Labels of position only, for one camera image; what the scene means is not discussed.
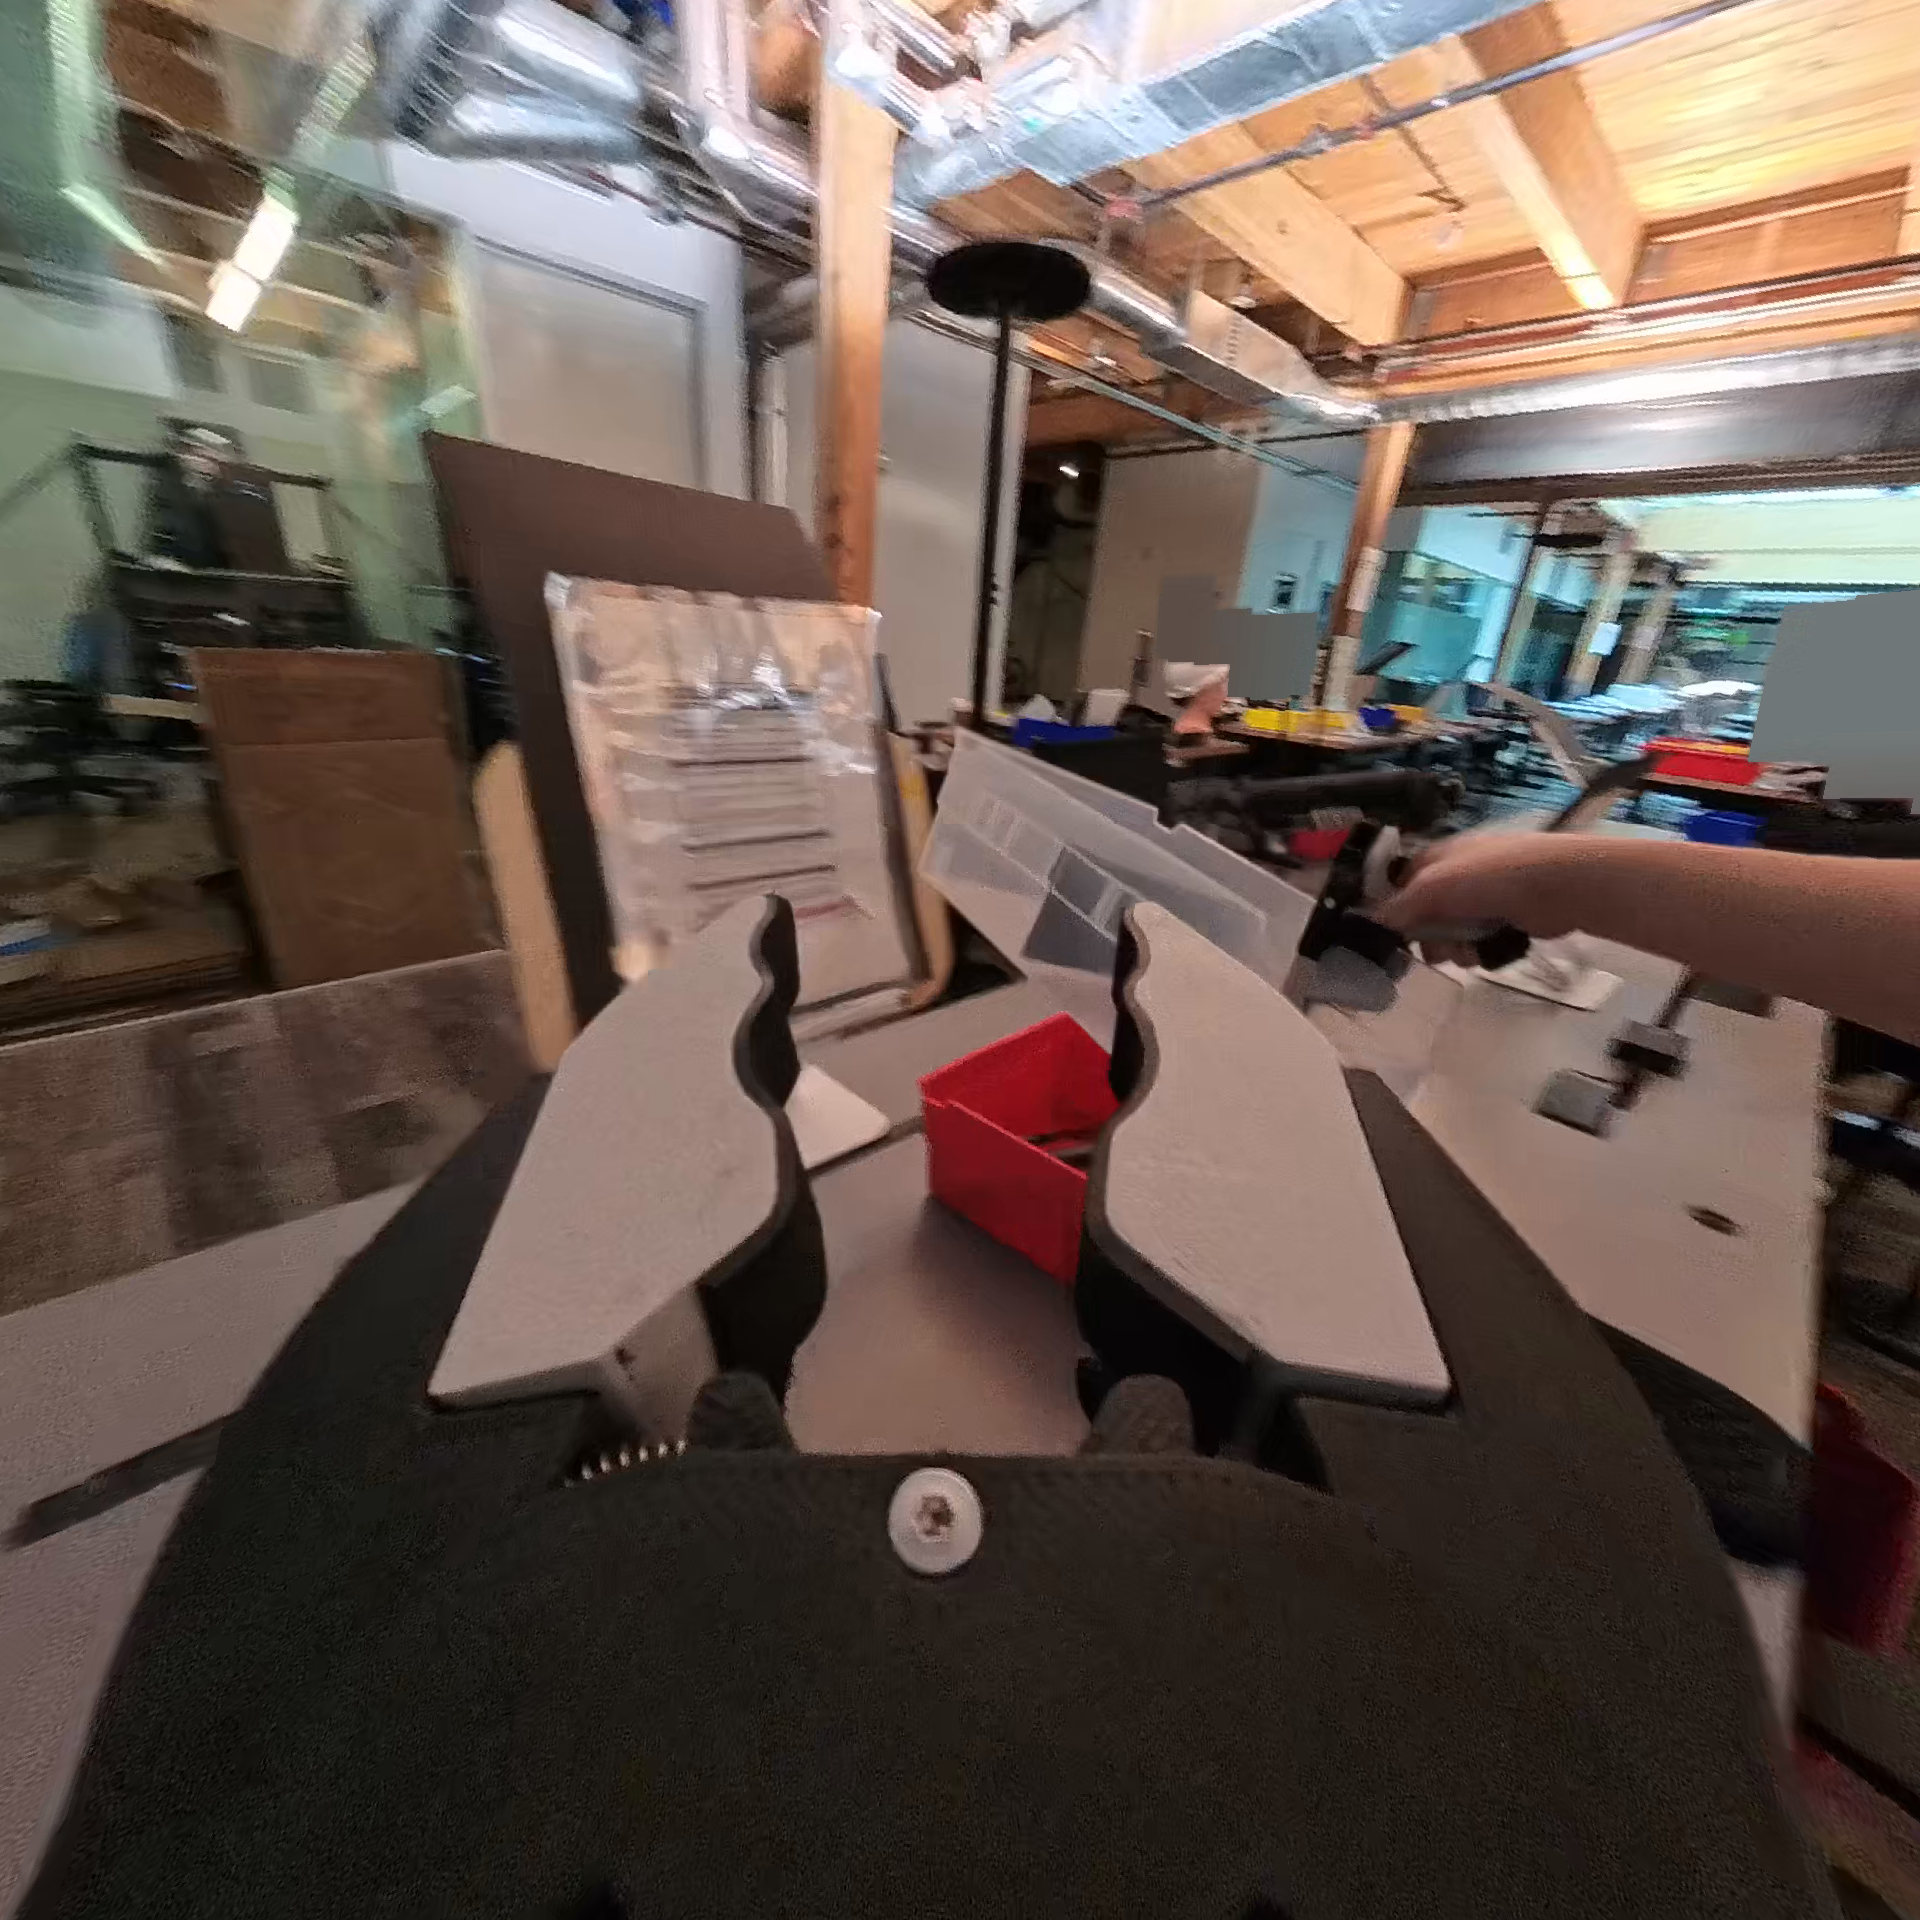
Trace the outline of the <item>flexible silver duct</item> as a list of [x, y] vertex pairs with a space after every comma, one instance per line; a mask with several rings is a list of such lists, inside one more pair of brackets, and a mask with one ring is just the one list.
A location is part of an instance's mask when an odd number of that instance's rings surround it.
[[1132, 337], [1140, 354], [1211, 391], [1332, 428], [1375, 428], [1383, 406], [1315, 372], [1306, 356], [1247, 311], [1190, 290], [1170, 300], [1113, 262], [1091, 260], [1081, 314]]

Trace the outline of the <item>white door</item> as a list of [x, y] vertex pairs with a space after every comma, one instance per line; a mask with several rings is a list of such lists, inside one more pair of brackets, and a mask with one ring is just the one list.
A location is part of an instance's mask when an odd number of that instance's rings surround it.
[[708, 486], [702, 301], [484, 237], [469, 239], [467, 273], [488, 442]]

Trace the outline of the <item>silver spiral duct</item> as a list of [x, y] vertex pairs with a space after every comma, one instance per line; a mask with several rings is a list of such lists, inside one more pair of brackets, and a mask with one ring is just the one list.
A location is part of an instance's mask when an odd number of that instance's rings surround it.
[[554, 1], [368, 4], [360, 29], [386, 129], [458, 161], [640, 164], [671, 128], [718, 186], [757, 161], [745, 4], [671, 4], [635, 37]]

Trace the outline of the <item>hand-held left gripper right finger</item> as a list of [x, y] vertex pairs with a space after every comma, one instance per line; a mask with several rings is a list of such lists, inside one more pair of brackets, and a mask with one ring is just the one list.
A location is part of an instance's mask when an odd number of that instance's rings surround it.
[[1197, 1411], [1294, 1393], [1435, 1409], [1453, 1375], [1332, 1044], [1168, 907], [1120, 923], [1073, 1284], [1106, 1380]]

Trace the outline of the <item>grey rectangular duct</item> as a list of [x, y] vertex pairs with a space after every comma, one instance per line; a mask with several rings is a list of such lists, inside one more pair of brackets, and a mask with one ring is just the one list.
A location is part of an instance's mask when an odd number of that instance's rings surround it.
[[1012, 1], [944, 25], [860, 4], [826, 74], [899, 125], [893, 198], [917, 211], [1034, 175], [1074, 186], [1345, 83], [1509, 1]]

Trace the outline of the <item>wooden post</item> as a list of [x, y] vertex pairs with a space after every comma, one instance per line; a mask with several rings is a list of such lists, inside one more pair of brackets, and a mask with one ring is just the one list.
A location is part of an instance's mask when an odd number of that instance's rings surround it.
[[822, 71], [814, 203], [814, 522], [839, 602], [874, 602], [897, 123]]

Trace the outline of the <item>person's right forearm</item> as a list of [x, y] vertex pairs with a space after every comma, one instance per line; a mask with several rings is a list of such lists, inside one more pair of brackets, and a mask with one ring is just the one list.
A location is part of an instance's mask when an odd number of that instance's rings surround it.
[[1918, 1041], [1914, 860], [1596, 838], [1533, 884], [1543, 925]]

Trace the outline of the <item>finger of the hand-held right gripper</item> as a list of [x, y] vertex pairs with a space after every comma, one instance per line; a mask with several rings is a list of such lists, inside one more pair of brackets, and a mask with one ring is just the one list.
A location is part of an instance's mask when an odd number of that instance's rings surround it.
[[1375, 957], [1367, 952], [1321, 952], [1302, 957], [1302, 1012], [1372, 1017], [1388, 1013], [1414, 967], [1410, 952]]

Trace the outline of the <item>black floor pole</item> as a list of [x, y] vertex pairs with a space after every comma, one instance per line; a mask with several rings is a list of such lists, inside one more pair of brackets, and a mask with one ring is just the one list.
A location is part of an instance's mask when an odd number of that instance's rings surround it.
[[933, 263], [924, 276], [924, 290], [941, 314], [953, 320], [989, 323], [992, 333], [968, 688], [971, 729], [983, 732], [990, 718], [999, 532], [1014, 333], [1026, 326], [1055, 323], [1077, 314], [1091, 297], [1092, 271], [1077, 252], [1061, 242], [975, 237], [947, 250]]

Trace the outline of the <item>instruction board stand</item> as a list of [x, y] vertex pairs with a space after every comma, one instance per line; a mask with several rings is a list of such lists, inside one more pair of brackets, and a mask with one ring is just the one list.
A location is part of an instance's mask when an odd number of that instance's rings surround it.
[[[1587, 834], [1638, 804], [1652, 776], [1652, 755], [1604, 755], [1583, 741], [1560, 707], [1507, 683], [1485, 688], [1499, 752], [1495, 782], [1472, 820], [1472, 834]], [[1619, 976], [1592, 959], [1580, 933], [1537, 937], [1527, 953], [1492, 977], [1548, 1004], [1592, 1009], [1619, 985]]]
[[511, 704], [475, 804], [540, 1065], [762, 896], [799, 927], [802, 1039], [936, 998], [883, 620], [835, 600], [799, 516], [443, 431], [422, 449]]

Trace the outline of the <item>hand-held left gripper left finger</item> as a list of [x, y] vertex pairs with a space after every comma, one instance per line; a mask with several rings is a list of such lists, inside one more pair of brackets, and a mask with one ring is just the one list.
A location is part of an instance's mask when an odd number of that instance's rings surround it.
[[540, 1102], [429, 1382], [451, 1407], [587, 1393], [688, 1411], [755, 1375], [786, 1404], [829, 1298], [789, 1115], [800, 940], [745, 900], [606, 1004]]

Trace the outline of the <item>black metal shelf rack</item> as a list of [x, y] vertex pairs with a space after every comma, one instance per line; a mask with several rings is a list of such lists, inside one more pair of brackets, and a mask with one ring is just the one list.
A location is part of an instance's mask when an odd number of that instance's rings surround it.
[[229, 426], [167, 415], [155, 445], [66, 448], [136, 671], [220, 649], [365, 649], [373, 630], [340, 551], [330, 477], [265, 464]]

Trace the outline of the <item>person's right hand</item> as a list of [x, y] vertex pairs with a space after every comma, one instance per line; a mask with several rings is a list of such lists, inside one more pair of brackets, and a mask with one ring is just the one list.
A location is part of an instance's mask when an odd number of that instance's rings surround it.
[[1568, 933], [1584, 858], [1568, 834], [1463, 834], [1421, 854], [1364, 914], [1426, 953], [1470, 963], [1504, 930], [1530, 940]]

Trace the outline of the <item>clear plastic bin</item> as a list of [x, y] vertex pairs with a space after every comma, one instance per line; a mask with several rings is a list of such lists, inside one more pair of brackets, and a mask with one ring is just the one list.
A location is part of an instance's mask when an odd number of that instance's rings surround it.
[[1274, 987], [1310, 916], [1288, 875], [976, 732], [948, 758], [918, 875], [1099, 1044], [1131, 906], [1165, 906]]

